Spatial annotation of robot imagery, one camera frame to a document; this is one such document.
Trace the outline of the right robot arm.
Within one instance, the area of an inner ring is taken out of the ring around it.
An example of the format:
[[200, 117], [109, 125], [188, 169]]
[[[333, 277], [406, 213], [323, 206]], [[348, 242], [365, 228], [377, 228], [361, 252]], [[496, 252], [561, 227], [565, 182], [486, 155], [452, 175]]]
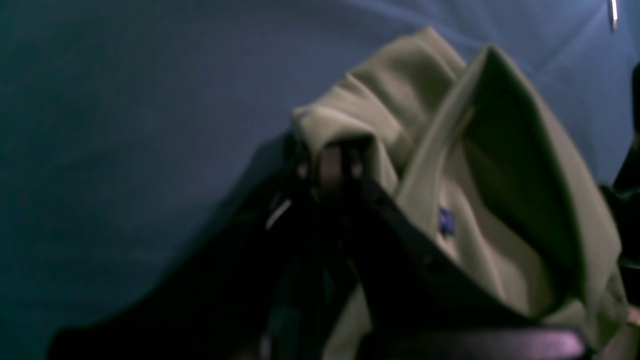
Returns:
[[640, 303], [640, 66], [631, 73], [633, 139], [612, 187], [602, 186], [621, 237], [618, 267], [629, 303]]

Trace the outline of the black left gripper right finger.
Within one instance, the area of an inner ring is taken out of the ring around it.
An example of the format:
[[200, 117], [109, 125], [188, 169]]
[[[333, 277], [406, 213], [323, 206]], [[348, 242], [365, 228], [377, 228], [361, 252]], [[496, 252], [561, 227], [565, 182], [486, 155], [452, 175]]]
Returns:
[[361, 283], [374, 333], [361, 360], [586, 360], [582, 335], [541, 325], [481, 289], [416, 229], [359, 151], [320, 153], [320, 197]]

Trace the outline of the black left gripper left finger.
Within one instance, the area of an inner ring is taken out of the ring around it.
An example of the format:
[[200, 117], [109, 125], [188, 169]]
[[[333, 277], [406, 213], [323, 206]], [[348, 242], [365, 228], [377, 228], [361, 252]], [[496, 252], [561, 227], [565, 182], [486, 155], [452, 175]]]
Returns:
[[53, 337], [50, 360], [320, 360], [326, 285], [320, 158], [298, 148], [149, 294]]

